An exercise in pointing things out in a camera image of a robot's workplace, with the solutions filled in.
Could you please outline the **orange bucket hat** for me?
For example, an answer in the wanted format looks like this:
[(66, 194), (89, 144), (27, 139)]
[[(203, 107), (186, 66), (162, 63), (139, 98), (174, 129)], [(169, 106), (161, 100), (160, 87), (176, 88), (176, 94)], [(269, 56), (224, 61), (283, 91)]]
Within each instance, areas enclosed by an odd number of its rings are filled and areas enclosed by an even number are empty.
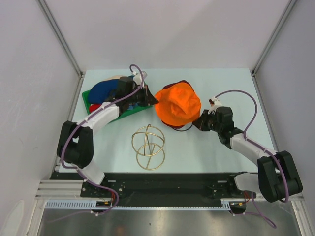
[(179, 83), (155, 94), (159, 101), (154, 106), (160, 120), (173, 126), (182, 126), (195, 121), (200, 116), (201, 102), (194, 89)]

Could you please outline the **maroon bucket hat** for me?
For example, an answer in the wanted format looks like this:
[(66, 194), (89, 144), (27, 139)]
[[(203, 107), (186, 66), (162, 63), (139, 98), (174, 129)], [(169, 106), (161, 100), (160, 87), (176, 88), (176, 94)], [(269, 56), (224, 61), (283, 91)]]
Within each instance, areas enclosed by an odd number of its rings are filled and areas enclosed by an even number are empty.
[[(163, 87), (163, 90), (168, 89), (168, 88), (171, 88), (171, 87), (173, 87), (173, 86), (175, 86), (175, 85), (177, 85), (177, 84), (179, 84), (179, 83), (188, 84), (188, 85), (192, 88), (192, 86), (190, 85), (189, 82), (187, 82), (186, 80), (181, 80), (181, 81), (179, 81), (179, 82), (172, 83), (172, 84), (168, 84), (168, 85), (164, 86), (164, 87)], [(173, 125), (170, 125), (170, 124), (168, 124), (168, 123), (165, 123), (163, 120), (161, 120), (161, 122), (162, 122), (164, 125), (166, 125), (166, 126), (172, 128), (173, 130), (175, 130), (175, 128), (181, 128), (181, 127), (184, 126), (184, 125), (182, 125), (182, 126), (173, 126)]]

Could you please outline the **beige bucket hat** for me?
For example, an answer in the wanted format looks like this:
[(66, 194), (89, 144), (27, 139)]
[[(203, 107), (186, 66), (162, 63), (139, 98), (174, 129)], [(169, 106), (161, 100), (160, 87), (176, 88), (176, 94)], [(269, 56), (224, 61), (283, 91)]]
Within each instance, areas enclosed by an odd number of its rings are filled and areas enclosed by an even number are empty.
[(125, 75), (114, 75), (109, 78), (104, 79), (104, 81), (114, 80), (114, 79), (120, 79), (121, 77), (125, 77)]

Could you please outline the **dark blue bucket hat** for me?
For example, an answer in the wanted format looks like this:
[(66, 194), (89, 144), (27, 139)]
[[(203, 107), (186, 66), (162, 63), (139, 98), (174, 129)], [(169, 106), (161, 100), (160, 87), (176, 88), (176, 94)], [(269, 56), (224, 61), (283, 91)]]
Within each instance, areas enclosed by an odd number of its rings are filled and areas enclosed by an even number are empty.
[(119, 79), (101, 81), (94, 85), (87, 97), (90, 104), (102, 104), (117, 88)]

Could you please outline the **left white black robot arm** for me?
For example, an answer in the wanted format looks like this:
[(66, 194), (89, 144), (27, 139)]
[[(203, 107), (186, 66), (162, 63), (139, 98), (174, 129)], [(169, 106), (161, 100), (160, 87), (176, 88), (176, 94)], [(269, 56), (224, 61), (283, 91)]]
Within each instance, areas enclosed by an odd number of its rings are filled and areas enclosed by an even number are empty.
[(57, 156), (64, 168), (78, 170), (93, 182), (91, 190), (97, 196), (106, 195), (109, 185), (93, 160), (94, 135), (128, 110), (158, 103), (145, 84), (146, 76), (143, 71), (96, 84), (89, 92), (88, 102), (99, 107), (78, 122), (66, 121), (62, 125)]

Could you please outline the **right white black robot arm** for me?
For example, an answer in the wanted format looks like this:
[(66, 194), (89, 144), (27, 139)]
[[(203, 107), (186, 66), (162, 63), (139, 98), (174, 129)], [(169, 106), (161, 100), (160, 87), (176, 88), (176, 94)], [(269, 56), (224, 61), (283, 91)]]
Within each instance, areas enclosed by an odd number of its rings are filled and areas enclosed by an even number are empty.
[(302, 192), (302, 181), (292, 155), (288, 151), (268, 149), (245, 138), (243, 130), (234, 125), (230, 107), (204, 110), (192, 124), (200, 131), (216, 132), (223, 145), (257, 166), (257, 173), (241, 172), (233, 176), (233, 181), (227, 185), (230, 196), (239, 197), (246, 190), (260, 193), (272, 203)]

